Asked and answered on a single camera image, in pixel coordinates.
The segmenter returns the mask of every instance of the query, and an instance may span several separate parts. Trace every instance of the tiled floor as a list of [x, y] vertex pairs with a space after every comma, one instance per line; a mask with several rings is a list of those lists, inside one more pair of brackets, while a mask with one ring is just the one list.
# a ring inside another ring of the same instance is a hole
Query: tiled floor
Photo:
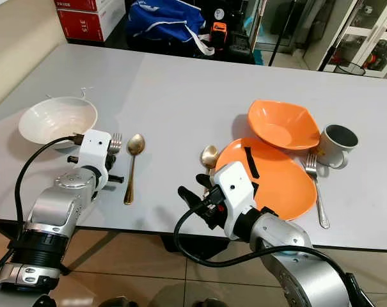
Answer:
[[[270, 62], [272, 52], [262, 51], [262, 57], [264, 65], [267, 66]], [[308, 67], [303, 60], [303, 55], [299, 52], [295, 52], [294, 55], [285, 53], [276, 53], [274, 61], [272, 63], [274, 67], [284, 68], [296, 68], [296, 69], [307, 69]]]
[[[0, 235], [0, 257], [7, 243]], [[247, 244], [233, 242], [214, 260], [248, 251]], [[387, 307], [387, 254], [325, 252], [356, 274], [376, 306]], [[165, 251], [156, 235], [80, 230], [64, 264], [74, 272], [62, 276], [51, 293], [58, 306], [98, 306], [119, 295], [142, 307], [191, 307], [208, 297], [217, 297], [230, 307], [288, 306], [277, 281], [259, 260], [224, 269], [202, 267]]]

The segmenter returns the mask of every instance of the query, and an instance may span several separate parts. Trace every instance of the black pole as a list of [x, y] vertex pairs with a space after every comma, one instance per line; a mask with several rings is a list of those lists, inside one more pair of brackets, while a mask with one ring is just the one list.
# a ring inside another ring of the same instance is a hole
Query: black pole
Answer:
[[324, 71], [324, 68], [326, 67], [327, 63], [329, 62], [329, 60], [331, 60], [334, 52], [336, 51], [336, 45], [332, 45], [328, 51], [327, 51], [327, 54], [326, 56], [324, 57], [324, 59], [322, 60], [322, 63], [320, 65], [320, 68], [318, 69], [318, 72], [322, 72]]
[[280, 34], [279, 34], [279, 36], [278, 36], [276, 46], [274, 47], [274, 51], [272, 52], [272, 55], [271, 55], [271, 59], [270, 59], [270, 62], [269, 62], [269, 66], [272, 65], [272, 63], [273, 63], [273, 61], [274, 61], [274, 58], [276, 57], [276, 53], [277, 53], [277, 50], [278, 50], [278, 46], [280, 46], [281, 39], [283, 38], [284, 31], [285, 31], [285, 29], [287, 28], [288, 22], [289, 22], [289, 20], [290, 20], [290, 17], [291, 17], [291, 14], [292, 14], [292, 12], [293, 12], [294, 5], [296, 4], [296, 2], [297, 2], [297, 0], [292, 0], [291, 3], [290, 3], [290, 8], [288, 9], [288, 13], [287, 13], [287, 20], [285, 21], [284, 26], [283, 26], [283, 28], [281, 29], [281, 32], [280, 32]]

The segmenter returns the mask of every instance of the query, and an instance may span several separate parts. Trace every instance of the spoon bowl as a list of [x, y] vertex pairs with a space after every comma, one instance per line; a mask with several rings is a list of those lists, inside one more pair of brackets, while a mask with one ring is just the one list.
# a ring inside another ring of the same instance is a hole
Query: spoon bowl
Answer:
[[217, 158], [219, 158], [217, 148], [214, 145], [209, 145], [201, 152], [200, 162], [209, 171], [216, 167]]
[[141, 134], [135, 134], [127, 143], [127, 150], [131, 155], [139, 155], [145, 149], [145, 139]]

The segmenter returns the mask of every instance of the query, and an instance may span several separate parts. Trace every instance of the spoon handle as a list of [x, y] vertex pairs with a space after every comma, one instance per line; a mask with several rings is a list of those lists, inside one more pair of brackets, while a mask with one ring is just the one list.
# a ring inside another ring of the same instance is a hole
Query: spoon handle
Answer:
[[135, 166], [135, 156], [132, 156], [132, 166], [130, 167], [129, 181], [127, 191], [125, 192], [125, 197], [123, 198], [123, 203], [130, 205], [134, 201], [134, 166]]
[[[210, 168], [206, 168], [206, 175], [209, 175], [210, 176]], [[205, 187], [205, 189], [203, 190], [203, 197], [205, 196], [205, 194], [209, 191], [209, 189], [207, 189]]]

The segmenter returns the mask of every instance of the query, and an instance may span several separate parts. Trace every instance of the white bowl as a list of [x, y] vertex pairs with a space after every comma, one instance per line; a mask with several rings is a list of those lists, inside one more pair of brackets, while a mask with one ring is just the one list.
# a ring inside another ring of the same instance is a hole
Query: white bowl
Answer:
[[[20, 134], [33, 143], [47, 144], [73, 133], [83, 134], [91, 129], [98, 118], [94, 105], [78, 97], [50, 98], [28, 109], [20, 118]], [[71, 141], [62, 141], [55, 149], [74, 146]]]

